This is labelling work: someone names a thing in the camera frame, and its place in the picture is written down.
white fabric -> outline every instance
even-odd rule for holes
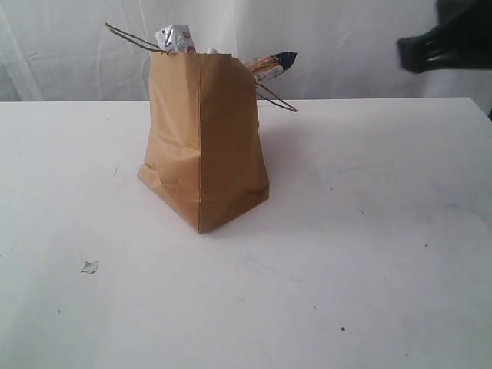
[[[284,98],[471,96],[492,105],[492,72],[399,68],[396,41],[436,25],[434,0],[0,0],[1,100],[145,100],[148,53],[104,21],[154,41],[185,23],[197,49],[245,60],[299,52],[270,83]]]

small debris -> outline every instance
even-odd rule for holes
[[[94,274],[96,271],[98,271],[98,264],[99,264],[98,261],[94,261],[93,263],[89,263],[88,261],[86,261],[81,272],[87,274]]]

paper bag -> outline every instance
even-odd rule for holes
[[[151,129],[138,177],[200,234],[267,200],[256,86],[246,67],[231,55],[166,54],[107,26],[151,51]]]

wrapped food item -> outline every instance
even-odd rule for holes
[[[166,52],[196,52],[187,25],[169,25],[161,31],[155,32],[159,48]]]
[[[297,52],[280,52],[268,58],[246,63],[256,82],[267,81],[287,71],[298,56]]]

tabletop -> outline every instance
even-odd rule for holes
[[[488,369],[492,122],[292,103],[270,199],[202,236],[136,178],[147,102],[0,104],[0,367]]]

